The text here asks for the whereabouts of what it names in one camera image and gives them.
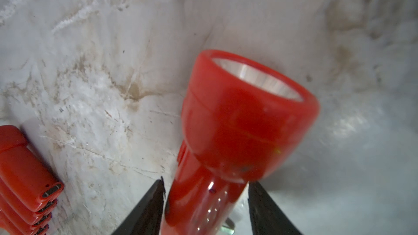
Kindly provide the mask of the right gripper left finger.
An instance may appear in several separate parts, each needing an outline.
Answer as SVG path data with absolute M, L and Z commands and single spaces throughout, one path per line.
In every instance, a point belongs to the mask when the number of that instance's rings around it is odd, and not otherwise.
M 159 235 L 165 202 L 164 179 L 156 180 L 112 235 Z

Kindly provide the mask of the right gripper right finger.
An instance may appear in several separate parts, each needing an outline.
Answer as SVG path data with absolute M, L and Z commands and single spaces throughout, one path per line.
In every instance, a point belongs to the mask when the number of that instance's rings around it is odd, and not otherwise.
M 248 195 L 253 235 L 302 235 L 259 182 L 249 184 Z

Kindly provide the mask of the red flashlight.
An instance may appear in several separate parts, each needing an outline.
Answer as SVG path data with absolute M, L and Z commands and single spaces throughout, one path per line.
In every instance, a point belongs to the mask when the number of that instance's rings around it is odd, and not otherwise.
M 15 215 L 19 216 L 25 223 L 35 225 L 40 219 L 51 213 L 56 207 L 58 200 L 48 202 L 44 208 L 37 212 L 33 212 L 28 209 L 21 200 L 7 187 L 7 185 L 1 180 L 1 197 L 6 205 L 6 213 L 15 212 Z
M 41 228 L 46 224 L 49 224 L 49 221 L 52 219 L 52 213 L 43 215 L 35 224 L 26 223 L 10 206 L 9 204 L 1 197 L 1 212 L 22 232 L 28 232 L 35 230 L 36 228 Z
M 1 126 L 1 187 L 30 211 L 39 212 L 58 198 L 64 184 L 28 148 L 29 142 L 13 125 Z
M 11 235 L 45 235 L 49 231 L 49 224 L 32 231 L 22 232 L 1 212 L 1 228 L 5 229 Z
M 281 166 L 319 113 L 317 98 L 283 74 L 202 51 L 182 105 L 184 139 L 161 234 L 216 234 L 247 184 Z

